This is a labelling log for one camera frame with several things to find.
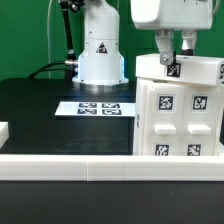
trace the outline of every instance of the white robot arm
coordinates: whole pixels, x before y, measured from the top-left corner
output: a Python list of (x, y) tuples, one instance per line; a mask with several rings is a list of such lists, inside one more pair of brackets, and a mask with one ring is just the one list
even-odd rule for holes
[(59, 0), (67, 28), (68, 58), (76, 59), (68, 21), (68, 9), (84, 9), (84, 51), (78, 58), (76, 85), (93, 88), (128, 83), (124, 77), (124, 58), (119, 53), (119, 14), (106, 0)]
[(131, 12), (137, 29), (156, 30), (160, 63), (175, 62), (172, 39), (174, 30), (182, 30), (184, 50), (193, 51), (195, 30), (210, 29), (213, 18), (212, 0), (131, 0)]

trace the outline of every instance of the white box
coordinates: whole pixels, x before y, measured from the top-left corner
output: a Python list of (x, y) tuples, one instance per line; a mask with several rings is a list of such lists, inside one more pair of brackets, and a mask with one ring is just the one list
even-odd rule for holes
[(222, 95), (220, 86), (139, 78), (134, 155), (217, 155), (224, 104)]
[(200, 85), (218, 86), (224, 74), (224, 59), (177, 56), (176, 64), (160, 64), (159, 54), (137, 56), (136, 76)]

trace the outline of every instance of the green background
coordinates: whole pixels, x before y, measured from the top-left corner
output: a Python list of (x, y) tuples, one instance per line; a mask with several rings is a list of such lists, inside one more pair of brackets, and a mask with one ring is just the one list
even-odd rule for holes
[[(0, 80), (27, 77), (48, 64), (47, 13), (50, 0), (0, 1)], [(136, 55), (157, 52), (153, 31), (136, 30), (131, 19), (130, 0), (108, 0), (120, 12), (120, 52), (126, 60), (126, 76), (135, 80)], [(70, 13), (74, 48), (83, 50), (83, 12)], [(50, 21), (51, 61), (66, 57), (61, 9), (52, 3)], [(175, 48), (181, 48), (181, 33), (175, 35)], [(224, 3), (210, 31), (199, 32), (196, 55), (224, 57)], [(56, 75), (63, 77), (62, 72)]]

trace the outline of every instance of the black table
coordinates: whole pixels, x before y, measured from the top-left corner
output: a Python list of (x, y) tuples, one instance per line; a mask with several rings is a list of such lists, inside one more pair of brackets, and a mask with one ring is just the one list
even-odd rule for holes
[(114, 91), (73, 88), (64, 80), (0, 82), (0, 121), (9, 122), (4, 154), (130, 155), (133, 117), (56, 117), (60, 101), (135, 102), (135, 83)]
[[(133, 118), (56, 118), (59, 101), (134, 102), (128, 90), (96, 94), (63, 80), (0, 82), (2, 154), (131, 155)], [(222, 182), (1, 181), (1, 224), (222, 224)]]

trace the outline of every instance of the metal bracket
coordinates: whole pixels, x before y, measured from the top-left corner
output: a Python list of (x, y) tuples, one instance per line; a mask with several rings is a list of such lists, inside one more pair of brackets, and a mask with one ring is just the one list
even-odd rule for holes
[(194, 55), (194, 48), (197, 42), (197, 32), (195, 30), (182, 31), (183, 45), (182, 54)]
[(175, 51), (173, 48), (173, 30), (156, 30), (155, 39), (160, 53), (160, 63), (162, 65), (172, 65), (175, 61)]

